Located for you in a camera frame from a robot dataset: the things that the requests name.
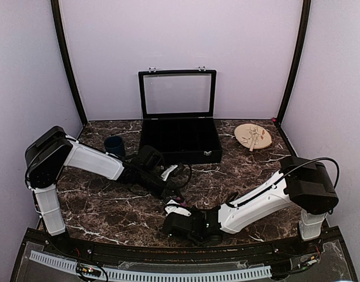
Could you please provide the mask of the maroon orange purple sock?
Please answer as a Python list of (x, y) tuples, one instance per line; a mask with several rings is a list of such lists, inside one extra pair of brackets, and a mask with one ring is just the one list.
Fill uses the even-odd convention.
[(181, 205), (181, 206), (187, 206), (185, 200), (175, 199), (174, 201), (175, 201), (177, 204)]

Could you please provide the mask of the black storage box with lid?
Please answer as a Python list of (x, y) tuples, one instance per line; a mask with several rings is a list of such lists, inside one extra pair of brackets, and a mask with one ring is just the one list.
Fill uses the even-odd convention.
[(143, 117), (139, 146), (158, 150), (167, 165), (220, 163), (216, 70), (147, 70), (138, 79)]

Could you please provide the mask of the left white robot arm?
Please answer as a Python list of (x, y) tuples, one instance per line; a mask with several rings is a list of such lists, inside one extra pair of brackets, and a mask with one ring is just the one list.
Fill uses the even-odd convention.
[(56, 191), (64, 167), (75, 167), (120, 183), (138, 184), (159, 199), (176, 194), (186, 186), (170, 179), (180, 164), (170, 166), (162, 174), (155, 171), (163, 155), (149, 145), (136, 154), (122, 157), (88, 146), (67, 135), (60, 126), (52, 127), (33, 142), (25, 151), (25, 160), (25, 185), (33, 193), (37, 213), (47, 232), (54, 236), (52, 247), (62, 256), (70, 256), (75, 251), (74, 242), (64, 235), (66, 226)]

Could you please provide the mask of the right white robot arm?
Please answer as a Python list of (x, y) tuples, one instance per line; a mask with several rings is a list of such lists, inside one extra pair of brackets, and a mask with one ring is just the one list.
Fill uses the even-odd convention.
[(174, 201), (166, 204), (163, 233), (181, 237), (198, 246), (219, 244), (224, 234), (236, 234), (248, 225), (284, 208), (301, 208), (299, 236), (291, 249), (305, 254), (321, 234), (328, 213), (339, 202), (337, 180), (331, 180), (324, 162), (327, 157), (308, 160), (296, 156), (281, 159), (280, 170), (249, 193), (233, 193), (225, 203), (212, 209), (185, 207)]

